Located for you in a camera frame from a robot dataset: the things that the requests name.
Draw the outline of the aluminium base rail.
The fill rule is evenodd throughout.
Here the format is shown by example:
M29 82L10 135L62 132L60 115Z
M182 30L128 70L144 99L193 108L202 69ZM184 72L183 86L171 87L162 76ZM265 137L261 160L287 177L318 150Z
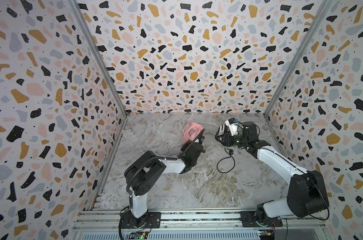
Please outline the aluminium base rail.
M121 222L121 211L81 212L72 240L330 240L325 224L311 217L277 217L263 227L253 209L150 210L143 226Z

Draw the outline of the right corner aluminium post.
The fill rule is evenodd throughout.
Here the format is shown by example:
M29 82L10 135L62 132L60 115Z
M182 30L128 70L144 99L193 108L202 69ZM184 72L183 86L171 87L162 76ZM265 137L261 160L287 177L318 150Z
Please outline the right corner aluminium post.
M324 0L322 1L316 16L314 18L314 20L312 21L311 26L309 27L307 34L304 36L303 41L301 42L301 44L299 45L299 48L296 52L296 54L294 55L292 61L290 62L290 64L288 65L288 68L285 72L285 74L283 75L283 78L280 82L280 84L278 85L278 87L276 88L276 91L274 93L274 95L272 96L271 101L269 102L263 116L265 119L267 119L267 116L272 112L272 108L274 106L274 104L277 102L280 93L283 91L283 88L285 87L285 85L287 84L287 82L290 79L290 76L292 75L293 71L295 70L297 64L299 63L299 61L301 60L301 58L303 57L303 55L306 52L306 48L309 46L309 44L311 43L311 40L314 36L314 34L316 33L316 31L318 30L322 20L325 18L325 15L327 14L327 12L329 11L329 9L332 6L332 0Z

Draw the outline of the corner aluminium post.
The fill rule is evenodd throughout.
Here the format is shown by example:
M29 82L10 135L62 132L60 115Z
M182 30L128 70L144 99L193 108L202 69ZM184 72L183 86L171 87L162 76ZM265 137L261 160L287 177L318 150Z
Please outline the corner aluminium post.
M311 40L314 36L314 34L316 33L316 31L318 30L322 20L325 18L325 15L327 14L327 12L329 11L329 9L332 6L332 0L324 0L322 1L316 16L314 18L314 20L312 21L311 26L309 27L307 34L304 36L303 41L301 42L301 44L299 45L299 48L296 52L296 54L294 55L292 61L290 62L290 64L288 65L288 68L285 72L285 74L283 75L283 78L280 82L280 84L278 85L278 87L276 88L276 91L274 93L274 95L272 96L271 101L269 102L263 116L265 119L267 119L267 116L272 112L272 108L274 106L274 104L277 102L280 93L283 91L283 88L285 87L285 85L287 84L287 82L290 79L290 76L292 75L293 71L295 70L297 64L299 63L299 61L301 60L301 58L303 57L303 55L306 52L306 48L309 46L309 44L311 43Z
M69 0L67 2L69 4L70 10L72 11L72 13L74 15L76 22L79 25L79 29L82 31L82 33L84 35L84 39L88 44L89 50L92 53L92 55L94 56L95 62L97 63L97 65L107 83L107 86L109 87L109 89L111 91L111 95L113 96L113 98L116 102L118 111L121 113L122 117L125 119L127 117L126 111L125 111L123 104L120 100L120 97L116 91L116 88L111 80L111 76L108 74L107 68L105 66L103 59L101 58L97 45L92 38L92 34L89 30L89 27L86 23L85 18L82 15L80 8L78 6L78 2L75 0Z

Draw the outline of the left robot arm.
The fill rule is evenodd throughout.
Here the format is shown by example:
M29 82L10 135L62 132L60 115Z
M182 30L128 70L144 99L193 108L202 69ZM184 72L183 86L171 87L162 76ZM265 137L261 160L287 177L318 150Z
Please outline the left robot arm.
M196 166L200 154L204 153L203 140L205 129L196 138L187 141L176 157L157 156L152 151L145 152L124 172L126 191L129 195L128 216L137 225L145 220L148 214L147 193L163 174L184 174Z

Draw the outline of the white black headphones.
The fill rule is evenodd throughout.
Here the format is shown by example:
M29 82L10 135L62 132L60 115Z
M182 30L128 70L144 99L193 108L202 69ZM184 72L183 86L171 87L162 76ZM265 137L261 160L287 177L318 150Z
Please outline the white black headphones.
M231 132L226 124L221 125L215 134L215 139L219 142L227 142L228 138L231 137Z

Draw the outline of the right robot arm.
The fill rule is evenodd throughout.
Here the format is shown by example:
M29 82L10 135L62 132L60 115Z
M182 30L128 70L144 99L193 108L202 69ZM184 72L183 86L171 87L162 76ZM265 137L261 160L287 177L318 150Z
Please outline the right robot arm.
M288 184L286 197L257 205L254 217L258 225L268 226L278 217L313 217L315 213L329 211L322 174L300 167L280 154L270 143L260 140L259 127L255 123L241 123L231 118L218 128L215 139L225 147L246 150L272 168Z

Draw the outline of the pink headphones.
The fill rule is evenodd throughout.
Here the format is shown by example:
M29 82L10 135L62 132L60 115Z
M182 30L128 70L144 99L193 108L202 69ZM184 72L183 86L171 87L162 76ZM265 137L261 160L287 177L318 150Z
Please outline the pink headphones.
M188 122L182 131L184 142L194 140L202 130L203 127L200 124Z

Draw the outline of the left corner aluminium post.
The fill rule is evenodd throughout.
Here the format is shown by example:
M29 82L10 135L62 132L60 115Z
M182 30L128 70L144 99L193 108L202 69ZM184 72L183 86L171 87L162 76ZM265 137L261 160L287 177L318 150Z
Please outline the left corner aluminium post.
M122 117L125 119L127 117L126 111L125 111L123 104L120 100L120 97L116 91L116 88L111 80L111 76L108 74L107 68L105 66L103 59L101 58L97 45L92 38L92 34L89 30L89 27L86 23L85 18L82 15L80 8L78 6L78 2L75 0L69 0L67 2L69 4L70 10L72 11L72 13L74 15L76 22L79 25L79 29L82 31L82 33L84 35L84 39L88 44L89 50L92 53L92 55L94 56L95 62L97 63L97 65L107 83L107 86L109 87L109 89L111 91L111 95L113 96L113 98L116 102L118 111L121 113Z

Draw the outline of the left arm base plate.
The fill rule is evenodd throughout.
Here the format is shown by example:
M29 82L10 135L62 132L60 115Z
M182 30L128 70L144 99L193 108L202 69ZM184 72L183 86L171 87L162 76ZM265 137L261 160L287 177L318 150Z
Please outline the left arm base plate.
M161 212L147 212L143 216L136 218L131 211L122 214L119 222L121 229L159 229Z

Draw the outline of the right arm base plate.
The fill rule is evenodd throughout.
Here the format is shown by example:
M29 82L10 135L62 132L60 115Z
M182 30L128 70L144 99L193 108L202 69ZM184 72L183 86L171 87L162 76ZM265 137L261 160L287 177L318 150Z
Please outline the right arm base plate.
M240 221L244 228L257 228L257 227L282 227L283 223L279 218L270 218L263 212L257 211L241 211Z

